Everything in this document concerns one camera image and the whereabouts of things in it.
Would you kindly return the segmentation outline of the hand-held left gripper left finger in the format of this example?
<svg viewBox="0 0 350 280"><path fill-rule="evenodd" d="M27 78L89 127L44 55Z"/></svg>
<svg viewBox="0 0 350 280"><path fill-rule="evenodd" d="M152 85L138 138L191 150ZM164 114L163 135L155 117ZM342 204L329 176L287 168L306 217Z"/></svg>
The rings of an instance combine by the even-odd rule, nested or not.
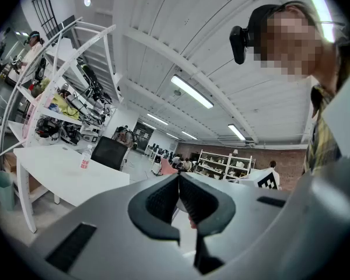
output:
<svg viewBox="0 0 350 280"><path fill-rule="evenodd" d="M180 232L172 226L179 200L179 175L166 178L133 196L128 204L131 222L151 239L180 242Z"/></svg>

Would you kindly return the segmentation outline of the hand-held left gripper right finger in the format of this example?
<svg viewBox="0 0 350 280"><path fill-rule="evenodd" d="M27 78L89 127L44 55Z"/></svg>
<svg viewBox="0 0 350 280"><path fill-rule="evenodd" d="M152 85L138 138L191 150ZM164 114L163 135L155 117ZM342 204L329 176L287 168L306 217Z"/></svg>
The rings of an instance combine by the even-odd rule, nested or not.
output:
<svg viewBox="0 0 350 280"><path fill-rule="evenodd" d="M226 193L188 174L178 178L179 197L200 236L221 233L236 213L234 200Z"/></svg>

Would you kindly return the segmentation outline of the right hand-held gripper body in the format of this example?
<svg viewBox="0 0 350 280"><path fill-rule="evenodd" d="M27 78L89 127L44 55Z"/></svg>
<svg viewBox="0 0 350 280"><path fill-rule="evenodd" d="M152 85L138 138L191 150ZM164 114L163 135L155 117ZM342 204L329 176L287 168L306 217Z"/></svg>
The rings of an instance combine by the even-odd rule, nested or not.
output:
<svg viewBox="0 0 350 280"><path fill-rule="evenodd" d="M239 184L278 190L279 174L271 167L262 170L251 169L248 175L239 178Z"/></svg>

